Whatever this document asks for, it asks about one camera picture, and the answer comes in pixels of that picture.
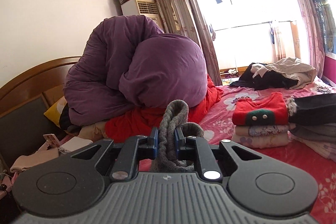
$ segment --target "red blanket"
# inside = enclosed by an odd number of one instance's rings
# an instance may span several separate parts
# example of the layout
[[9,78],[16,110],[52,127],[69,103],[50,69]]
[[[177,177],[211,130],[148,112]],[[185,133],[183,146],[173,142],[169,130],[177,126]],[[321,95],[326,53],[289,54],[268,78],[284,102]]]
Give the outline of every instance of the red blanket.
[[[197,106],[190,108],[188,121],[199,123],[209,109],[220,101],[222,95],[223,91],[215,87],[208,75],[208,89],[205,98]],[[149,136],[152,127],[159,127],[164,112],[164,108],[135,107],[124,115],[109,120],[105,125],[105,133],[115,143],[122,143],[128,137],[139,134]]]

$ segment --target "bed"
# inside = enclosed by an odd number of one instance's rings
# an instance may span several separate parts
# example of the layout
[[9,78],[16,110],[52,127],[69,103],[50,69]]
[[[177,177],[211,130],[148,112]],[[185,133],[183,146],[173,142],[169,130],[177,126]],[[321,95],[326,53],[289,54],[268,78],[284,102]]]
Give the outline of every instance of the bed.
[[[62,138],[64,132],[43,116],[43,112],[63,96],[62,86],[69,68],[79,57],[67,57],[40,64],[20,74],[0,88],[0,157],[6,168],[20,155],[29,155],[43,143],[43,134],[55,133]],[[285,98],[293,95],[305,97],[321,93],[336,93],[336,88],[316,78],[314,83],[301,90],[268,89],[253,91],[249,88],[222,86],[224,95],[215,104],[200,125],[210,144],[230,139],[231,121],[235,103],[240,97],[253,100],[280,91]],[[318,182],[319,196],[311,212],[320,223],[336,223],[336,163],[323,158],[306,145],[291,141],[287,146],[260,149],[259,152],[299,167],[310,173]],[[148,170],[149,160],[140,163]]]

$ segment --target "air conditioner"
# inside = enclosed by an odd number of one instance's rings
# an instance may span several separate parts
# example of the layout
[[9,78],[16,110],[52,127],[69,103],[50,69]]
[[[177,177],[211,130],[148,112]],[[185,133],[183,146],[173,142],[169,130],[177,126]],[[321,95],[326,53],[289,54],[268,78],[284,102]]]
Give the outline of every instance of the air conditioner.
[[121,9],[124,16],[145,15],[163,29],[158,8],[154,0],[129,0],[121,5]]

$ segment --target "stack of folded clothes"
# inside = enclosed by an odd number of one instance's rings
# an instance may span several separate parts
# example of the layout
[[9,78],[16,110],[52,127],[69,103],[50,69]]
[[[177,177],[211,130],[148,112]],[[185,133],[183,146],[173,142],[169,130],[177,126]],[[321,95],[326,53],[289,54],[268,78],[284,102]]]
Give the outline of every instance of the stack of folded clothes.
[[235,132],[232,141],[250,148],[269,148],[288,144],[288,110],[280,92],[252,101],[240,99],[232,115]]
[[336,161],[336,94],[291,98],[287,106],[294,139]]

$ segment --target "pink wall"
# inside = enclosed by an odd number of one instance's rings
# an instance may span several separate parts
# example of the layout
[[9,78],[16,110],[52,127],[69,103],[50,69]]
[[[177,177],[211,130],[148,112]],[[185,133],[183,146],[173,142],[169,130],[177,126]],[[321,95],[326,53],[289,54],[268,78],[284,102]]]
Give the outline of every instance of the pink wall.
[[324,59],[323,75],[336,83],[336,60],[328,56]]

